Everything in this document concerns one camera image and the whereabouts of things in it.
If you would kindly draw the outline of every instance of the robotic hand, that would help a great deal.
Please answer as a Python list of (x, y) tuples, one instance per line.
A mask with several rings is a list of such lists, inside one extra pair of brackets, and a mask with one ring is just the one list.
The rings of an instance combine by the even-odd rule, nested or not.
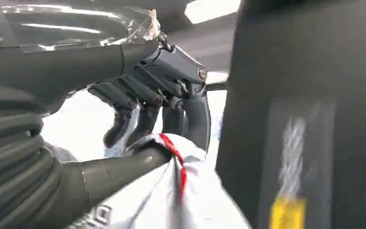
[(158, 38), (153, 11), (101, 8), (0, 4), (0, 229), (61, 229), (170, 160), (163, 148), (147, 145), (125, 158), (60, 163), (44, 147), (41, 118), (78, 90), (109, 82), (120, 127), (134, 104), (142, 104), (142, 127), (130, 142), (151, 129), (161, 105), (173, 111), (163, 113), (164, 131), (182, 131), (181, 122), (169, 124), (182, 108), (188, 117), (182, 134), (207, 149), (203, 67)]
[(107, 148), (123, 135), (131, 112), (141, 107), (138, 126), (127, 147), (152, 132), (163, 106), (163, 131), (187, 137), (198, 147), (208, 149), (211, 118), (205, 91), (206, 69), (177, 46), (167, 43), (135, 66), (134, 71), (110, 82), (92, 85), (89, 92), (116, 110), (115, 126), (105, 135)]

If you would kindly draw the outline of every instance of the black flexible tube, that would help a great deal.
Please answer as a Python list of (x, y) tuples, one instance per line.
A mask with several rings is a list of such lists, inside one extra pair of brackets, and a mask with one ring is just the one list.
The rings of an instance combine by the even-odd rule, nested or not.
[(0, 116), (0, 229), (18, 227), (45, 200), (38, 194), (61, 180), (59, 162), (43, 148), (42, 126), (34, 114)]

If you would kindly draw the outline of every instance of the clear plastic wrap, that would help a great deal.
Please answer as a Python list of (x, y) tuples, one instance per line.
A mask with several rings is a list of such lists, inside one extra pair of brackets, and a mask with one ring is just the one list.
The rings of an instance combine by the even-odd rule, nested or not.
[(0, 4), (0, 47), (20, 46), (24, 52), (143, 43), (159, 33), (156, 10)]

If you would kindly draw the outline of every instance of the black seat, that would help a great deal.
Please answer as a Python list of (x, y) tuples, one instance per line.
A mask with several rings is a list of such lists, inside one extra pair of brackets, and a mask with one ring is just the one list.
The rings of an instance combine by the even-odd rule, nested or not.
[(228, 79), (223, 185), (254, 229), (269, 228), (285, 138), (301, 130), (305, 228), (366, 228), (366, 0), (250, 2)]

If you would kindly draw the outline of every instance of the yellow label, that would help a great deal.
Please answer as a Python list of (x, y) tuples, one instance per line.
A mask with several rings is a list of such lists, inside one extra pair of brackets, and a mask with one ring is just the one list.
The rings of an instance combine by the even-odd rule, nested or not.
[(277, 198), (271, 209), (270, 229), (304, 229), (305, 199)]

